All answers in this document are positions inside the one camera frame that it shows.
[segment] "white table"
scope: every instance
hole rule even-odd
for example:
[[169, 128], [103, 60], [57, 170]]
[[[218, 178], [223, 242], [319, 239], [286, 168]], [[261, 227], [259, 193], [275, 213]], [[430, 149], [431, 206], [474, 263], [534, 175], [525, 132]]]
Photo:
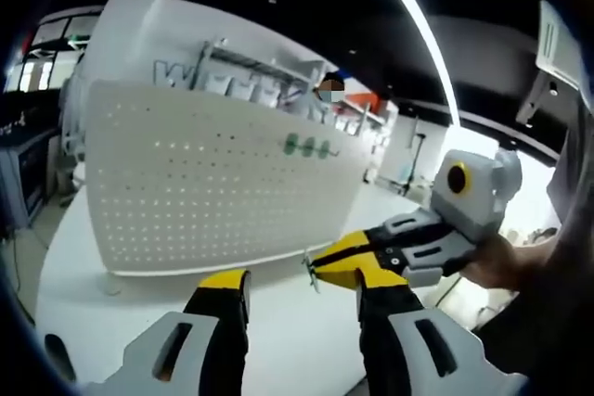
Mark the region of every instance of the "white table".
[[[361, 185], [344, 233], [417, 207], [374, 185]], [[365, 375], [355, 293], [322, 283], [316, 294], [301, 261], [293, 257], [250, 268], [244, 395], [343, 395]], [[128, 343], [163, 314], [184, 308], [202, 277], [109, 275], [99, 258], [83, 187], [45, 257], [37, 334], [41, 340], [46, 334], [63, 340], [79, 382], [102, 382], [122, 365]]]

